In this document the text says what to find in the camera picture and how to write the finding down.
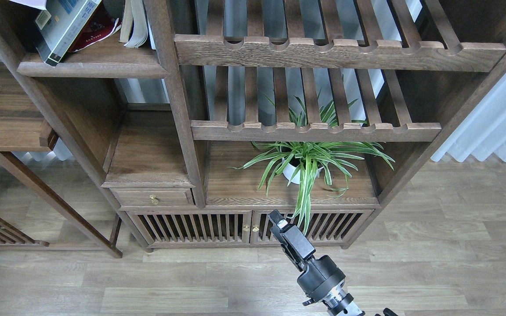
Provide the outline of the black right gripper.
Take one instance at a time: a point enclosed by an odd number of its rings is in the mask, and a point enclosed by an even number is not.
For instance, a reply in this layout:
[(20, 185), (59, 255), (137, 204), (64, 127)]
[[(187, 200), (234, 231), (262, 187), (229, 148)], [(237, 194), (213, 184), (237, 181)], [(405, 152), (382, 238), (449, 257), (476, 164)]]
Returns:
[(324, 302), (325, 305), (346, 305), (343, 291), (345, 274), (327, 255), (316, 259), (315, 248), (295, 224), (285, 220), (279, 210), (269, 215), (271, 233), (279, 241), (284, 253), (295, 264), (301, 275), (297, 282), (309, 300), (303, 305)]

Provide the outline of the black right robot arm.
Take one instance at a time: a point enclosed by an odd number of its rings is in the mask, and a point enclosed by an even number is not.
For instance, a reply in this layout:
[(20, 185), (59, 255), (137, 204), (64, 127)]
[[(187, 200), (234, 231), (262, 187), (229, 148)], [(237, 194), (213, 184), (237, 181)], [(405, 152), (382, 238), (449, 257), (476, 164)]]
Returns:
[(278, 210), (269, 214), (271, 232), (279, 240), (284, 253), (301, 272), (299, 286), (309, 298), (304, 306), (322, 302), (330, 316), (363, 316), (365, 312), (343, 290), (345, 274), (327, 255), (316, 259), (315, 247), (295, 224), (285, 220)]

